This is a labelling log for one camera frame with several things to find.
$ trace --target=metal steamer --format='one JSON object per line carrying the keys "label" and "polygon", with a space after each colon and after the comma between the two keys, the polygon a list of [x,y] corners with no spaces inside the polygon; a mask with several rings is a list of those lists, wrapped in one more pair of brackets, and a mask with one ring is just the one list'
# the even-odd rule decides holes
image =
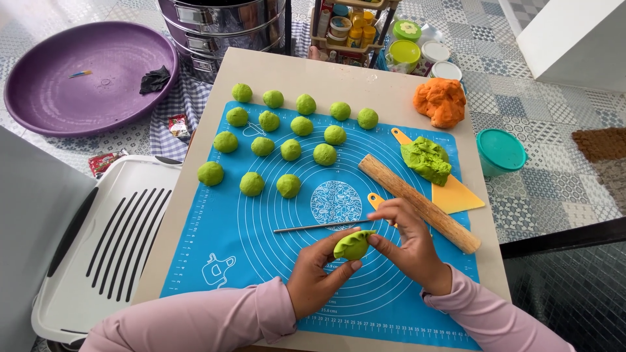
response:
{"label": "metal steamer", "polygon": [[215,81],[230,46],[272,53],[285,51],[286,0],[158,3],[182,61],[203,81]]}

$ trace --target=metal skewer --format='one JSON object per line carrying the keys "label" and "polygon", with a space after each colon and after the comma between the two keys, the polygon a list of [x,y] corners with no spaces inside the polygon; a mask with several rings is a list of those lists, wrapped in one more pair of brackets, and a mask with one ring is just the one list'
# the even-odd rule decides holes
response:
{"label": "metal skewer", "polygon": [[281,232],[289,232],[289,231],[298,231],[298,230],[309,230],[309,229],[318,229],[320,227],[330,227],[330,226],[339,226],[339,225],[349,225],[349,224],[360,224],[361,222],[367,222],[370,220],[355,220],[355,221],[342,221],[342,222],[332,222],[330,224],[319,224],[319,225],[309,225],[309,226],[300,226],[300,227],[291,227],[290,229],[278,229],[274,230],[275,234],[280,234]]}

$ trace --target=wooden rolling pin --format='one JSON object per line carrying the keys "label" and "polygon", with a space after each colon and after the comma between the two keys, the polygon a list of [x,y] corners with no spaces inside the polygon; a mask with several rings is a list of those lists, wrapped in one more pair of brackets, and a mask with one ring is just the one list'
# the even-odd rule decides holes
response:
{"label": "wooden rolling pin", "polygon": [[359,163],[359,169],[378,182],[394,197],[404,198],[418,211],[418,215],[441,232],[463,252],[472,254],[480,247],[480,240],[465,227],[434,205],[430,200],[407,184],[388,167],[367,154]]}

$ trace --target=orange dough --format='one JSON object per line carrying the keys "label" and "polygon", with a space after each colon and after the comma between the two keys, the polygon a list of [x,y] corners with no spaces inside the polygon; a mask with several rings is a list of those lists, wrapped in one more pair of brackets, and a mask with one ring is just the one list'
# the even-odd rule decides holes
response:
{"label": "orange dough", "polygon": [[431,125],[453,128],[465,118],[465,94],[458,80],[431,78],[415,89],[413,106],[431,118]]}

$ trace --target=table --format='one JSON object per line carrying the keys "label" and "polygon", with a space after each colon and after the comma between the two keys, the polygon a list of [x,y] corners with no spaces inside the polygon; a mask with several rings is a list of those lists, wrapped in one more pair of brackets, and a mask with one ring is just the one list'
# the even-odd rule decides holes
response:
{"label": "table", "polygon": [[[224,105],[232,100],[230,90],[234,84],[246,83],[254,88],[252,103],[263,104],[262,93],[276,89],[293,97],[286,99],[283,107],[295,110],[295,97],[307,93],[315,98],[317,111],[328,111],[331,103],[344,101],[351,106],[367,105],[376,110],[381,123],[434,130],[430,119],[417,113],[411,104],[415,88],[427,80],[418,76],[229,48],[163,217],[133,304],[159,297],[196,191],[197,169],[207,160]],[[469,114],[466,113],[465,121],[447,132],[456,139],[464,184],[487,204],[469,211],[472,233],[483,242],[476,252],[480,281],[510,301]],[[264,342],[259,342],[259,345],[267,346]],[[308,331],[299,331],[272,346],[314,351],[460,351]]]}

